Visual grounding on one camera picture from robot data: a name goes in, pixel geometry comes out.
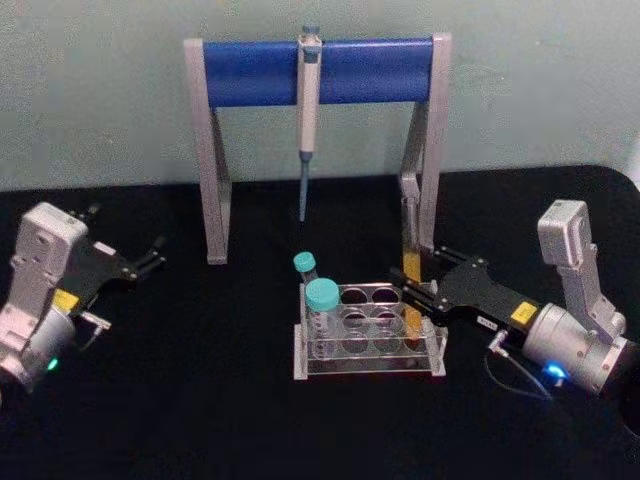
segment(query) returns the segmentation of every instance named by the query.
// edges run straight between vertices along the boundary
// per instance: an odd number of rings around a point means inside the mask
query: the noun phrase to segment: silver metal frame
[[[440,165],[449,126],[449,69],[451,34],[433,35],[429,101],[413,107],[409,135],[400,170],[403,204],[417,204],[409,215],[407,238],[418,240],[421,249],[433,252]]]
[[[420,247],[429,252],[434,249],[440,165],[449,123],[451,34],[436,33],[432,38],[429,102],[414,106],[400,172],[403,199],[418,205],[410,225],[405,228],[409,228],[411,237],[417,238]],[[184,52],[200,170],[207,261],[210,265],[221,265],[227,263],[231,181],[218,117],[209,107],[202,39],[185,40]]]
[[[222,265],[227,263],[229,245],[231,181],[218,116],[209,108],[202,44],[201,38],[185,40],[184,54],[191,100],[191,121],[200,170],[207,262],[210,265]]]

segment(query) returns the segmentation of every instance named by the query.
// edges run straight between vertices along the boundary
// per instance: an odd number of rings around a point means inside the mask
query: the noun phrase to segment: yellow label
[[[522,325],[526,325],[537,311],[538,309],[530,303],[522,302],[511,314],[511,318]]]
[[[76,306],[78,300],[80,299],[75,295],[65,292],[64,290],[60,290],[59,288],[53,294],[53,305],[58,307],[64,313],[69,313],[73,310],[73,307]]]
[[[419,282],[420,278],[420,253],[404,252],[402,256],[402,269],[407,277],[415,282]]]
[[[404,273],[411,280],[420,281],[420,253],[404,252],[402,256],[402,267]],[[415,340],[420,335],[422,327],[422,314],[415,308],[407,307],[405,310],[405,320],[407,322],[407,335]]]

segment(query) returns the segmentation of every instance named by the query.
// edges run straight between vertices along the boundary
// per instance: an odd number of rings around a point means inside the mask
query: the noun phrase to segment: teal tube cap
[[[299,273],[307,273],[316,268],[316,259],[311,252],[300,252],[293,257],[293,265]]]
[[[307,306],[314,312],[333,310],[340,301],[338,284],[328,278],[316,278],[304,289]]]

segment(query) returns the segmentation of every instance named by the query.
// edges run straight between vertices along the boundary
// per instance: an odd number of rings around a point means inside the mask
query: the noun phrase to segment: blue led light
[[[562,367],[556,363],[550,363],[544,369],[545,373],[551,375],[556,378],[567,378],[567,372],[565,372]]]

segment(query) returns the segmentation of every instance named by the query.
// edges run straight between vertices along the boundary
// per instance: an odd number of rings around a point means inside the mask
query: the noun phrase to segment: black tablecloth
[[[395,178],[313,180],[304,238],[297,194],[295,182],[234,185],[229,264],[218,267],[205,262],[196,185],[0,194],[3,296],[20,215],[38,201],[101,202],[93,237],[130,258],[158,233],[169,238],[162,272],[96,303],[112,330],[85,354],[61,358],[5,425],[0,476],[638,478],[640,439],[615,405],[571,385],[551,404],[499,389],[482,366],[490,338],[471,324],[450,325],[441,380],[295,382],[293,254],[313,251],[321,274],[338,283],[385,281],[401,260]],[[563,305],[536,234],[556,198],[588,202],[602,289],[626,315],[628,337],[640,340],[640,193],[618,173],[444,174],[436,240],[482,255],[514,290]]]

